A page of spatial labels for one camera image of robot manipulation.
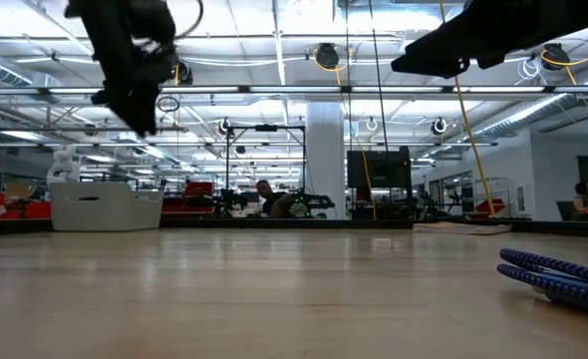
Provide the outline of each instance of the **coiled blue cable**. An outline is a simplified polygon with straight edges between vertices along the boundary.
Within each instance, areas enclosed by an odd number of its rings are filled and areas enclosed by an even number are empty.
[[[517,265],[499,264],[501,274],[541,288],[553,301],[588,309],[588,267],[513,249],[501,250],[500,257]]]

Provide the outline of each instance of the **pillar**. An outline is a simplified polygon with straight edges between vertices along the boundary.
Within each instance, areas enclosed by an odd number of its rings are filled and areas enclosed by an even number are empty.
[[[336,204],[336,211],[322,210],[328,219],[345,219],[343,119],[340,103],[307,104],[306,187]]]

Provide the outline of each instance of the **white storage bin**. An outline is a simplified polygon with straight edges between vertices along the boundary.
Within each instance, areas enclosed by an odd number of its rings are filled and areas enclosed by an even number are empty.
[[[132,191],[121,182],[50,185],[53,228],[64,231],[126,231],[158,228],[160,191]]]

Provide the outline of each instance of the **person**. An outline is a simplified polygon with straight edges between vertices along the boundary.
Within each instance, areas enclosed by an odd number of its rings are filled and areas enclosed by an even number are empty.
[[[584,214],[588,214],[588,182],[580,182],[575,185],[575,198],[573,199],[573,220],[580,220]]]
[[[256,190],[265,198],[263,203],[263,213],[273,218],[282,218],[287,216],[287,207],[292,199],[286,192],[274,192],[270,183],[263,179],[256,184]]]

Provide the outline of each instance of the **wooden table surface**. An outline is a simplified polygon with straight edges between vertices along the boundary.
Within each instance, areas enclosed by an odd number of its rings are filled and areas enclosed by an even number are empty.
[[[0,358],[588,358],[588,314],[495,271],[588,238],[403,230],[0,237]]]

